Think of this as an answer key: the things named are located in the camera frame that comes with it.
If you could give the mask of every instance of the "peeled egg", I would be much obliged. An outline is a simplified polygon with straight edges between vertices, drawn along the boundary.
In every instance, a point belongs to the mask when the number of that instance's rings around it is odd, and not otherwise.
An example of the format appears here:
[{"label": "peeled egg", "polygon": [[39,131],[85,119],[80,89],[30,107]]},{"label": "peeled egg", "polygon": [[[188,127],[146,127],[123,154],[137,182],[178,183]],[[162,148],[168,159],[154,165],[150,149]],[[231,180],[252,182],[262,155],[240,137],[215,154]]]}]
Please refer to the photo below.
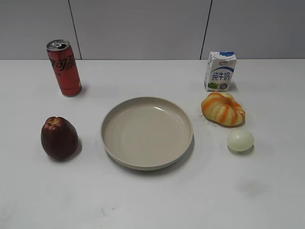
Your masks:
[{"label": "peeled egg", "polygon": [[228,146],[237,152],[249,149],[254,143],[253,135],[246,130],[233,130],[227,138]]}]

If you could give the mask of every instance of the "orange swirl bread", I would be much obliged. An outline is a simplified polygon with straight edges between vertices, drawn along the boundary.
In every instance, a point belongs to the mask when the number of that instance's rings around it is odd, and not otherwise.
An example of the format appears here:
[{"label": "orange swirl bread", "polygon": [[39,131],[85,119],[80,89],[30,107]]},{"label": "orange swirl bread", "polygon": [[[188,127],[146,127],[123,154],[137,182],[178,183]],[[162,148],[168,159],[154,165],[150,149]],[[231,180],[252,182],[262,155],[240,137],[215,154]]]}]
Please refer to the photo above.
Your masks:
[{"label": "orange swirl bread", "polygon": [[201,103],[203,115],[226,126],[245,122],[245,112],[229,93],[213,92]]}]

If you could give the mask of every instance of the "milk carton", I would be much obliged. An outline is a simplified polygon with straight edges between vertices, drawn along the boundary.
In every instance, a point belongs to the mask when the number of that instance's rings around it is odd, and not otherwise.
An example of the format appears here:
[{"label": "milk carton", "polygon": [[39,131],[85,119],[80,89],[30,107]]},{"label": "milk carton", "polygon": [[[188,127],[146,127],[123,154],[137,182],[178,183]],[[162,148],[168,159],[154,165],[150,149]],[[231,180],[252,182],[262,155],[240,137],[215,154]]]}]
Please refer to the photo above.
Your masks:
[{"label": "milk carton", "polygon": [[236,64],[234,52],[210,52],[204,87],[207,92],[227,92]]}]

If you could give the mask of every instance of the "coca-cola can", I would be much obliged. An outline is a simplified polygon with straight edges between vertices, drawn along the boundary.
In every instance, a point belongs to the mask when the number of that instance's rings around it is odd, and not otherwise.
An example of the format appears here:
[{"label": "coca-cola can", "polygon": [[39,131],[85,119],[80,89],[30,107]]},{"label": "coca-cola can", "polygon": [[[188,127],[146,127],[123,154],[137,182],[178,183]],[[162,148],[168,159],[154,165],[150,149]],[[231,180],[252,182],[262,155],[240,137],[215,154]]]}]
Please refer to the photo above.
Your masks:
[{"label": "coca-cola can", "polygon": [[47,52],[61,93],[75,96],[81,92],[81,80],[70,43],[66,40],[51,41],[47,44]]}]

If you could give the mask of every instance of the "plate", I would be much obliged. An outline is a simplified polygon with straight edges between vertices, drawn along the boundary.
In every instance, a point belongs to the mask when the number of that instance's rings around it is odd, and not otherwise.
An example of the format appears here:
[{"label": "plate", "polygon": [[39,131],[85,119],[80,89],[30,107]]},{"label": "plate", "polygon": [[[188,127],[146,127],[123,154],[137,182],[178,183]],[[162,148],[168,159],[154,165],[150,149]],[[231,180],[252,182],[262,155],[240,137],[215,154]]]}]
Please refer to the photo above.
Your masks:
[{"label": "plate", "polygon": [[109,156],[128,168],[157,170],[176,162],[193,138],[189,116],[170,101],[127,100],[106,115],[101,139]]}]

